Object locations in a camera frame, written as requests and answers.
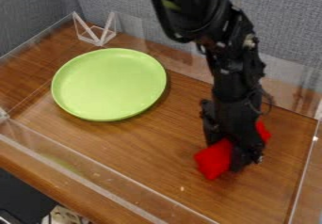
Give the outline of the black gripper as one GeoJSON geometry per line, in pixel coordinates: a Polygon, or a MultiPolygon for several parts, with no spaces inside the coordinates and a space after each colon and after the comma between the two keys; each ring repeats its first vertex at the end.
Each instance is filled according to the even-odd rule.
{"type": "Polygon", "coordinates": [[[257,130],[262,105],[262,93],[251,91],[236,102],[219,99],[202,100],[202,120],[206,145],[214,145],[223,136],[234,144],[228,170],[239,172],[263,159],[265,140],[257,130]]]}

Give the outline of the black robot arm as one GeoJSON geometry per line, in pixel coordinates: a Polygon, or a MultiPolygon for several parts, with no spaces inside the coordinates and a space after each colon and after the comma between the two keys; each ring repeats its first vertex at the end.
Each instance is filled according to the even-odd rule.
{"type": "Polygon", "coordinates": [[[261,162],[265,140],[255,122],[262,115],[266,64],[254,25],[231,0],[151,0],[168,39],[194,42],[214,77],[212,98],[202,101],[204,135],[212,144],[232,142],[228,169],[261,162]]]}

